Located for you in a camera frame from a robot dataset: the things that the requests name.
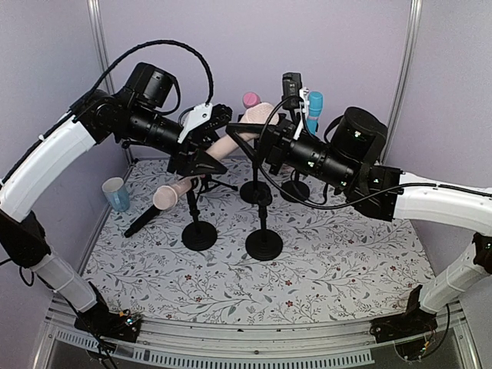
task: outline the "gray wall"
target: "gray wall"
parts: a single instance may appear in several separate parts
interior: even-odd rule
[[[492,2],[424,2],[410,83],[390,165],[441,181],[492,187]],[[472,232],[416,222],[434,270],[446,268]],[[492,362],[488,278],[461,298],[484,367]]]
[[[101,16],[109,59],[133,45],[174,38],[199,50],[215,79],[214,102],[244,110],[246,91],[276,104],[281,76],[299,71],[303,83],[324,94],[322,126],[349,105],[386,121],[404,50],[410,1],[373,0],[105,0]],[[182,107],[205,100],[207,85],[193,55],[154,46],[121,63],[118,89],[135,62],[144,60],[175,74]],[[174,96],[168,106],[174,106]],[[139,155],[158,151],[135,148]]]
[[[85,0],[0,2],[0,177],[99,75]],[[35,205],[48,241],[74,265],[105,206],[99,186],[125,171],[107,142],[79,158]],[[0,260],[6,258],[0,248]],[[51,293],[0,268],[0,367],[26,369]]]

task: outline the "floral tablecloth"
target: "floral tablecloth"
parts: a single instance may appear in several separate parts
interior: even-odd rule
[[[229,171],[218,180],[240,186],[251,179],[245,159],[223,162]],[[155,189],[175,178],[166,166],[163,160],[135,165],[127,182],[131,208],[111,213],[85,269],[113,309],[216,324],[339,321],[402,311],[408,291],[434,276],[409,221],[375,221],[353,208],[318,211],[288,203],[274,189],[268,227],[284,241],[274,261],[246,253],[246,237],[259,228],[258,209],[228,188],[200,197],[201,220],[218,229],[209,250],[194,252],[181,243],[191,222],[185,198],[124,238]],[[311,199],[320,201],[323,184],[304,181]],[[332,197],[328,204],[343,201]]]

